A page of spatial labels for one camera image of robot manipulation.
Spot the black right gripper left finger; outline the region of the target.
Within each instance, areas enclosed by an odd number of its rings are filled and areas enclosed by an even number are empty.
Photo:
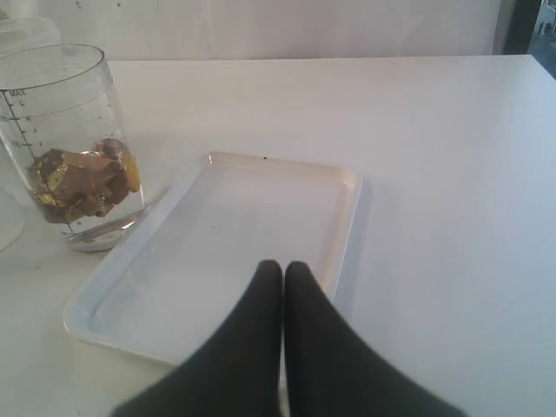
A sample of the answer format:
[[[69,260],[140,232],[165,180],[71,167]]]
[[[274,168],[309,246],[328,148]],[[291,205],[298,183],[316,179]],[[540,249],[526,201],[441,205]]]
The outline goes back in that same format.
[[[282,271],[261,261],[241,299],[180,367],[114,416],[278,416]]]

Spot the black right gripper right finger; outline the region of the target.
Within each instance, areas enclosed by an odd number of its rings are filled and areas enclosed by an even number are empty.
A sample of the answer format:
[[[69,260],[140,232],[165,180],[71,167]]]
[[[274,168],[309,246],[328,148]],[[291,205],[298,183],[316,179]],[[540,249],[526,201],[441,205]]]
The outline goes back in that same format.
[[[463,415],[370,348],[301,261],[286,270],[283,331],[293,416]]]

